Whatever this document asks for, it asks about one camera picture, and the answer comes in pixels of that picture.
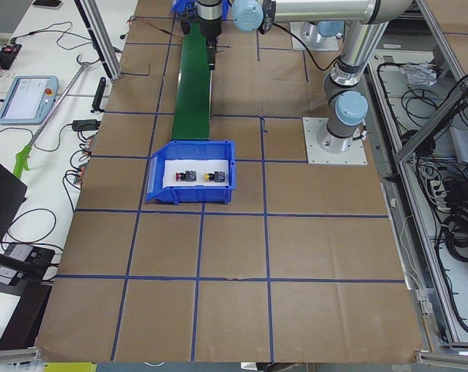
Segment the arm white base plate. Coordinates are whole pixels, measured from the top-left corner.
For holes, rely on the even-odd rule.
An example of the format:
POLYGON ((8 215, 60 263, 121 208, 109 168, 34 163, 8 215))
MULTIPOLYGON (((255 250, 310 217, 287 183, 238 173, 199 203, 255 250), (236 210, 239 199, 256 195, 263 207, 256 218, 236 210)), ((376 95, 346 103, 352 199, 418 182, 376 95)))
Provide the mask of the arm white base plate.
POLYGON ((325 166, 366 166, 367 159, 360 131, 350 139, 331 139, 327 118, 302 118, 308 163, 325 166))
POLYGON ((290 30, 309 50, 332 52, 339 49, 337 35, 342 35, 343 21, 291 22, 290 30))

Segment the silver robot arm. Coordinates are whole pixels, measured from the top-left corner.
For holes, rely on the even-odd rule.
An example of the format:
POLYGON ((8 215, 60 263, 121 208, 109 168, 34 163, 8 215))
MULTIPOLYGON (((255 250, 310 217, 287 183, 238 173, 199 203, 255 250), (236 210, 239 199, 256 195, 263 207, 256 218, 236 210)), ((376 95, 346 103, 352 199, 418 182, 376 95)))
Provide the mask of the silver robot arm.
POLYGON ((206 39, 208 68, 215 69, 215 55, 218 37, 222 33, 222 2, 217 0, 198 0, 186 4, 180 14, 181 30, 184 35, 191 31, 191 24, 199 25, 200 33, 206 39))
POLYGON ((345 153, 368 112, 367 99, 355 87, 387 24, 408 9, 410 1, 234 1, 232 16, 244 32, 268 33, 277 22, 344 21, 348 23, 340 55, 331 63, 324 91, 329 118, 317 135, 328 153, 345 153))

